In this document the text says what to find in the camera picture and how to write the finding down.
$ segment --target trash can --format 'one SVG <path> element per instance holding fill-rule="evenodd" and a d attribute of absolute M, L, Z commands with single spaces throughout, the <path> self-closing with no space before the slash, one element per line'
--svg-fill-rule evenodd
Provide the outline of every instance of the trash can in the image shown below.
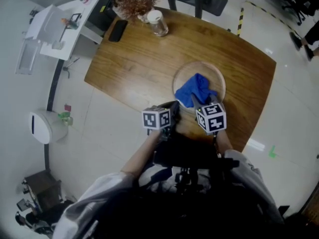
<path fill-rule="evenodd" d="M 55 112 L 36 110 L 30 113 L 29 128 L 32 135 L 41 143 L 56 142 L 68 133 L 68 126 Z"/>

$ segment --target white sleeve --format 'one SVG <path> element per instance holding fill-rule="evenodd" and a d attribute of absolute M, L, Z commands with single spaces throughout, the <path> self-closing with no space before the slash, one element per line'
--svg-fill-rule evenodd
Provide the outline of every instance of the white sleeve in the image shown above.
<path fill-rule="evenodd" d="M 82 230 L 91 222 L 112 193 L 132 188 L 133 180 L 132 174 L 123 172 L 104 175 L 97 179 L 78 202 L 64 211 L 55 227 L 53 239 L 79 238 Z"/>
<path fill-rule="evenodd" d="M 225 151 L 224 157 L 239 161 L 239 166 L 230 170 L 236 182 L 240 182 L 262 200 L 261 208 L 270 222 L 283 224 L 284 220 L 276 207 L 275 200 L 264 184 L 260 170 L 255 168 L 246 156 L 236 150 Z"/>

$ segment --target black phone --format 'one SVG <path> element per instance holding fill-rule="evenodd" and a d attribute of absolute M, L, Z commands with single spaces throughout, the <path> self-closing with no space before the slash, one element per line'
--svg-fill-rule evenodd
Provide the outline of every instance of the black phone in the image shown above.
<path fill-rule="evenodd" d="M 109 41 L 110 42 L 120 41 L 127 24 L 128 24 L 127 20 L 118 20 L 115 23 L 113 30 L 109 36 Z"/>

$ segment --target jar lid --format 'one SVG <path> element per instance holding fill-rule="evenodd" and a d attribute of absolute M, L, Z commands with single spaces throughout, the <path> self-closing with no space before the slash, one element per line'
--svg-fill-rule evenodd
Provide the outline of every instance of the jar lid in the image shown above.
<path fill-rule="evenodd" d="M 148 20 L 152 24 L 157 24 L 161 19 L 163 19 L 163 14 L 159 10 L 151 10 L 148 13 Z"/>

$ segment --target wooden table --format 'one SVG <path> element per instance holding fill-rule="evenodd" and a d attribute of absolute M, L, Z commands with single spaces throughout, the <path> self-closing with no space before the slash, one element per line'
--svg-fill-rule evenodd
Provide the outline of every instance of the wooden table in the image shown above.
<path fill-rule="evenodd" d="M 165 37 L 155 36 L 147 24 L 130 23 L 119 42 L 108 32 L 93 58 L 85 81 L 111 97 L 142 111 L 174 100 L 172 80 L 185 63 L 215 65 L 226 82 L 224 105 L 227 133 L 242 151 L 263 110 L 276 62 L 250 43 L 218 26 L 172 10 L 160 9 L 169 27 Z M 181 111 L 177 131 L 190 138 L 211 140 Z"/>

